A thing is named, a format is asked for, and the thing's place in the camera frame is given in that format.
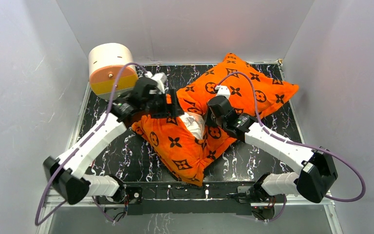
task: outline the orange pillow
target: orange pillow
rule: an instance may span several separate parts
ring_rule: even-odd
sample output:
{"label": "orange pillow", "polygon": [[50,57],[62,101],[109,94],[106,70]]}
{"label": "orange pillow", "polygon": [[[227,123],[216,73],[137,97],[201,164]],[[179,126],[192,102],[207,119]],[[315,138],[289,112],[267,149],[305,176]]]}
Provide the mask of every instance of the orange pillow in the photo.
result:
{"label": "orange pillow", "polygon": [[[214,88],[217,83],[235,71],[251,78],[262,118],[278,110],[299,88],[285,81],[268,78],[235,54],[229,53],[223,62],[177,91],[183,110],[204,116],[207,102],[216,95]],[[232,75],[222,85],[229,88],[229,101],[239,114],[255,115],[253,92],[245,77]],[[203,185],[204,169],[236,140],[222,129],[208,126],[205,127],[203,140],[198,140],[179,117],[153,119],[143,116],[132,128],[154,147],[161,161],[177,178],[198,186]]]}

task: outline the yellow stripe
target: yellow stripe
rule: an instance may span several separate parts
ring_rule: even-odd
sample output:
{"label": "yellow stripe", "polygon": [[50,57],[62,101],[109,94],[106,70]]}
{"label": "yellow stripe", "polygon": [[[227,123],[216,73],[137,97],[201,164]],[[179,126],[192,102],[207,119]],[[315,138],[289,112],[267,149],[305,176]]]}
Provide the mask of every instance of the yellow stripe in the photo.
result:
{"label": "yellow stripe", "polygon": [[[138,80],[137,74],[133,74],[131,76],[126,76],[126,77],[121,77],[120,80],[118,81],[117,90],[134,87],[137,80]],[[91,89],[97,95],[105,94],[105,93],[111,92],[112,85],[114,85],[114,79],[91,84]]]}

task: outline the white wall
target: white wall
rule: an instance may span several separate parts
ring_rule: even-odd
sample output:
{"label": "white wall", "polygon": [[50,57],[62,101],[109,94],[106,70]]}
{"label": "white wall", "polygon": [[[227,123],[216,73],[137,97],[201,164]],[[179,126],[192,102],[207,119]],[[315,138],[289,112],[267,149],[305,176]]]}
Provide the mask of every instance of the white wall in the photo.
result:
{"label": "white wall", "polygon": [[[283,63],[285,78],[300,85],[292,102],[305,140],[365,177],[362,200],[337,203],[344,233],[374,233],[374,1],[316,0]],[[333,195],[359,194],[355,175],[337,169]]]}
{"label": "white wall", "polygon": [[55,0],[0,0],[0,233],[35,233],[42,163],[65,150],[87,64]]}
{"label": "white wall", "polygon": [[136,62],[282,59],[313,0],[57,0],[85,54],[107,42]]}

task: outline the black marble table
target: black marble table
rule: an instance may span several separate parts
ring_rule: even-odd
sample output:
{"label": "black marble table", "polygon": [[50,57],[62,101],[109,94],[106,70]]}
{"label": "black marble table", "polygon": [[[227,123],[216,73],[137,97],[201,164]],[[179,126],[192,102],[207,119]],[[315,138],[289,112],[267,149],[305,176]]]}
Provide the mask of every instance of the black marble table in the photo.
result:
{"label": "black marble table", "polygon": [[[180,89],[192,83],[214,65],[171,65],[146,66],[153,74],[164,72],[167,86]],[[274,79],[281,79],[277,64],[253,64],[256,70]],[[91,92],[79,136],[83,136],[107,108],[107,101]],[[274,114],[264,118],[264,123],[293,141],[300,136],[289,103]],[[233,143],[223,155],[205,170],[205,182],[213,181],[256,181],[267,172],[290,172],[284,163],[257,147],[243,142]],[[125,182],[174,182],[174,177],[162,164],[151,145],[132,130],[127,130],[115,139],[95,160],[88,174],[115,174]]]}

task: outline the cylindrical container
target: cylindrical container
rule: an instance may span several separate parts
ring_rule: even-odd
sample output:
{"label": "cylindrical container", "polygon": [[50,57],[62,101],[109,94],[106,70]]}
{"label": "cylindrical container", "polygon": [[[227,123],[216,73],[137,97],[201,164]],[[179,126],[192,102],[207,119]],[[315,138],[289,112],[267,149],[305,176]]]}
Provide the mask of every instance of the cylindrical container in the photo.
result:
{"label": "cylindrical container", "polygon": [[[112,85],[120,69],[127,63],[133,62],[130,50],[118,43],[102,44],[90,51],[88,55],[90,67],[90,85],[93,92],[102,99],[109,100]],[[114,99],[124,91],[131,90],[137,82],[135,66],[125,68]]]}

